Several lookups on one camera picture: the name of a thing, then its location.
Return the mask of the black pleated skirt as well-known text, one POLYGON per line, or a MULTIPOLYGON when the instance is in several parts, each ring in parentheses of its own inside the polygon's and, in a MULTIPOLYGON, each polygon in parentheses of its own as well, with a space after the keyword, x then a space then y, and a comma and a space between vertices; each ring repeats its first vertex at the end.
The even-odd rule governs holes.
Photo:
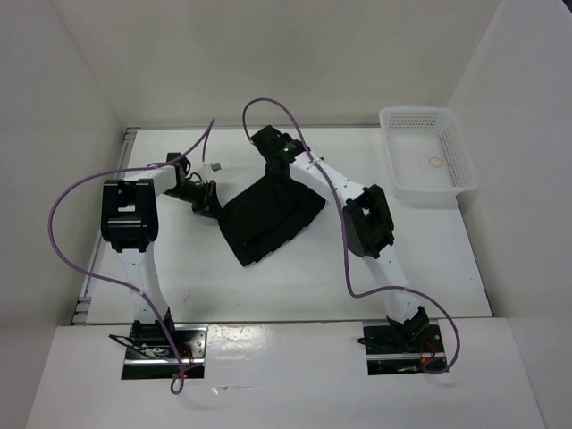
POLYGON ((264 176, 224 206, 218 224, 233 254, 246 267, 294 239, 324 206, 325 199, 309 187, 264 176))

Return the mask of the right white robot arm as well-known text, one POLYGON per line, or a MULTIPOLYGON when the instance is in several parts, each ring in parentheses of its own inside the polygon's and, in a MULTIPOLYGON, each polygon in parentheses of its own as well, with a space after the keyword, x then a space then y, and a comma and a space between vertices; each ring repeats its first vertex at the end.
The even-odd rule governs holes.
POLYGON ((382 291, 390 345, 399 351, 411 351, 423 339, 429 324, 425 309, 407 292, 408 280, 397 258, 394 222, 383 189, 374 184, 359 184, 337 172, 318 157, 305 143, 268 125, 257 131, 251 143, 265 159, 266 170, 292 179, 336 208, 341 222, 344 276, 349 295, 361 299, 382 291), (369 268, 376 288, 355 291, 351 285, 349 257, 353 255, 369 268))

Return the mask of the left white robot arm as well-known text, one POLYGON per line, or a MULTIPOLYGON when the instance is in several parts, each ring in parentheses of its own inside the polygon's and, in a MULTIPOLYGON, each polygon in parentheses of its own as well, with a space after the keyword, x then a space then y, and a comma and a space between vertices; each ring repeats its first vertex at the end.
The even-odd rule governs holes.
POLYGON ((192 212, 215 218, 222 212, 215 181, 200 175, 196 181, 190 161, 169 153, 164 164, 151 164, 124 179, 108 180, 103 187, 101 233, 118 255, 136 302, 131 338, 161 358, 170 356, 178 335, 170 308, 161 292, 155 262, 159 233, 156 200, 161 195, 190 204, 192 212))

